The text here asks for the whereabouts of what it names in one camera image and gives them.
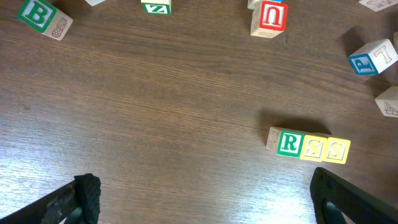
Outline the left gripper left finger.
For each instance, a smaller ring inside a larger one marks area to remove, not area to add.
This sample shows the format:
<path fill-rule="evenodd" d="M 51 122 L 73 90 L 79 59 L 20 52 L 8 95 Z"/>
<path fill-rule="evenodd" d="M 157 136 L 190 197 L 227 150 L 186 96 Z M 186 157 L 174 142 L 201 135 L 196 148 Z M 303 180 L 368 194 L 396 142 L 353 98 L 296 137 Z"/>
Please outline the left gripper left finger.
<path fill-rule="evenodd" d="M 30 205 L 4 217 L 9 223 L 89 223 L 97 224 L 100 214 L 100 178 L 87 173 Z"/>

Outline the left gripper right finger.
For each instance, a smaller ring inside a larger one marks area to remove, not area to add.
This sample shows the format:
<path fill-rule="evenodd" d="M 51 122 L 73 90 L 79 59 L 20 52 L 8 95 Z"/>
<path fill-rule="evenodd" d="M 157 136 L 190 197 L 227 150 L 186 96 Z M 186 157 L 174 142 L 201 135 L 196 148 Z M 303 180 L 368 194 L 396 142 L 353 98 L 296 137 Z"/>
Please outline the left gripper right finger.
<path fill-rule="evenodd" d="M 317 223 L 397 223 L 397 209 L 325 168 L 317 167 L 310 183 Z"/>

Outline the yellow S block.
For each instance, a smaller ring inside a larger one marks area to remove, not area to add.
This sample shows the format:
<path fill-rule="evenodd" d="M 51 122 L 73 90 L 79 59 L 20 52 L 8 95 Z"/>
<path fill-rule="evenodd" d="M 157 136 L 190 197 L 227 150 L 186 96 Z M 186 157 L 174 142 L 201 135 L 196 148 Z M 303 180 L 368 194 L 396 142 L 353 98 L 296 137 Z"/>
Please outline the yellow S block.
<path fill-rule="evenodd" d="M 328 146 L 329 134 L 323 133 L 309 133 L 306 134 L 300 154 L 301 160 L 322 162 L 324 153 L 326 153 Z"/>

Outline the green R block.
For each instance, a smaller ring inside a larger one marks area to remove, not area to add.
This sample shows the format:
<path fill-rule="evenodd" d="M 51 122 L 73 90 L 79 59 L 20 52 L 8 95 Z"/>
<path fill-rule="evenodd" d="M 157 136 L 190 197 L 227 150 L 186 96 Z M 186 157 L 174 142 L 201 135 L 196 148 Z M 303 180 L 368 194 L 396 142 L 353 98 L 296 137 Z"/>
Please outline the green R block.
<path fill-rule="evenodd" d="M 299 158 L 304 137 L 303 132 L 271 126 L 266 149 L 279 156 Z"/>

